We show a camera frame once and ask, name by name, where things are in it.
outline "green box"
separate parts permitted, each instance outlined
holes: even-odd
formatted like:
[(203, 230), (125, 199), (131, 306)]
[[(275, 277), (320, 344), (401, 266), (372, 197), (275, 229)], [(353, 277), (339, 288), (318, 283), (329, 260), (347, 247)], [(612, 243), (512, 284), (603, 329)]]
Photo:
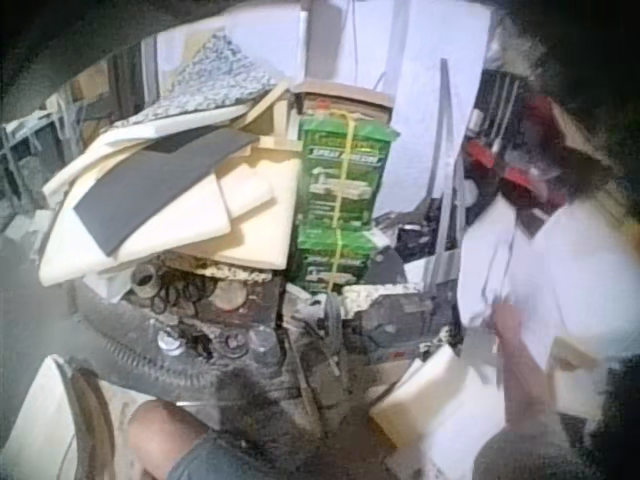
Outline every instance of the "green box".
[(336, 228), (368, 227), (389, 149), (398, 133), (374, 120), (356, 120), (346, 177), (341, 181), (346, 118), (308, 116), (302, 119), (301, 128), (304, 161), (298, 182), (298, 223), (331, 227), (341, 191)]
[[(340, 252), (337, 252), (341, 241)], [(331, 228), (298, 228), (297, 250), (293, 265), (293, 283), (309, 293), (326, 292), (336, 253), (334, 292), (358, 283), (367, 271), (371, 255), (378, 249), (366, 232)]]

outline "patterned fabric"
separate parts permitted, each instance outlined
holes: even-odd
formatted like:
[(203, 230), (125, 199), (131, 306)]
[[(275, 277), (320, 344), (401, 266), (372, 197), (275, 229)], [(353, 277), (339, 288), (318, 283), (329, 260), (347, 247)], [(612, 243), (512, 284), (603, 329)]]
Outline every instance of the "patterned fabric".
[(164, 97), (114, 127), (245, 103), (264, 95), (275, 84), (267, 71), (242, 53), (227, 35), (216, 33), (178, 73)]

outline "cluttered workbench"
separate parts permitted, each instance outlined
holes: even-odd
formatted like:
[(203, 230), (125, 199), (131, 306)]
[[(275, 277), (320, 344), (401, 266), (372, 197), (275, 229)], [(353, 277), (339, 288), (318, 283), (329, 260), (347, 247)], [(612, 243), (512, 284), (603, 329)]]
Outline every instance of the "cluttered workbench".
[[(585, 220), (595, 207), (568, 207), (608, 187), (612, 167), (556, 103), (504, 71), (482, 71), (457, 135), (451, 69), (440, 59), (423, 199), (376, 215), (403, 134), (392, 126), (394, 99), (335, 82), (278, 82), (215, 33), (166, 95), (103, 131), (44, 186), (55, 217), (34, 246), (41, 283), (64, 284), (75, 319), (122, 367), (154, 382), (155, 396), (209, 420), (214, 409), (234, 409), (229, 418), (244, 423), (255, 414), (252, 440), (291, 470), (357, 406), (397, 448), (386, 465), (399, 478), (423, 461), (440, 478), (466, 478), (504, 426), (488, 322), (495, 302), (525, 299), (535, 326), (523, 335), (543, 369), (555, 358), (596, 371), (605, 356), (597, 342), (589, 350), (557, 341), (583, 325), (530, 272), (535, 262), (539, 271), (557, 265), (541, 259), (560, 230), (604, 231)], [(43, 371), (73, 377), (55, 362)], [(559, 410), (597, 416), (599, 399), (575, 407), (577, 395), (552, 381), (566, 393)], [(114, 393), (135, 391), (129, 382), (101, 382), (112, 414), (126, 405), (120, 423), (147, 398)], [(429, 408), (418, 409), (423, 401)], [(284, 419), (275, 431), (263, 422), (274, 405), (295, 410), (304, 433), (289, 435)], [(222, 428), (220, 411), (209, 423)], [(459, 457), (445, 452), (474, 416), (483, 419), (477, 438), (460, 441)], [(427, 433), (437, 441), (425, 447)], [(25, 441), (16, 435), (9, 445)]]

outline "person's arm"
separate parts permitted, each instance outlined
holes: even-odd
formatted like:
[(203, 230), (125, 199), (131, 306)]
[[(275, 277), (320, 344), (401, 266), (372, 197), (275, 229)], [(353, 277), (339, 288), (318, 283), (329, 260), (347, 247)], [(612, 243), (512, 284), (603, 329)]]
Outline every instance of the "person's arm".
[(522, 341), (518, 310), (497, 304), (492, 320), (503, 355), (506, 421), (514, 427), (551, 408), (551, 396), (544, 371)]

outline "hand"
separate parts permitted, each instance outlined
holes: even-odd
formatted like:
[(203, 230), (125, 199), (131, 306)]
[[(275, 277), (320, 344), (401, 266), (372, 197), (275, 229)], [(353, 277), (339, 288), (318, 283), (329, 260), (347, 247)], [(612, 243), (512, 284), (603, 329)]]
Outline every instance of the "hand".
[(509, 303), (495, 304), (491, 321), (498, 338), (505, 346), (514, 346), (520, 343), (522, 317), (516, 307)]

